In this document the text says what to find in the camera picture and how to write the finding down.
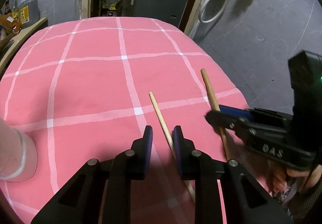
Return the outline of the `right hand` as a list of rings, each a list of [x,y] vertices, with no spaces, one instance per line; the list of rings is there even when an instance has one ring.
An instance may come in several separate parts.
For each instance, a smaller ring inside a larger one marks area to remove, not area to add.
[[[287,188],[287,182],[291,178],[297,178],[300,181],[298,192],[304,193],[314,187],[321,178],[321,165],[318,165],[313,172],[295,171],[293,169],[276,168],[273,170],[272,189],[274,192],[281,192]]]

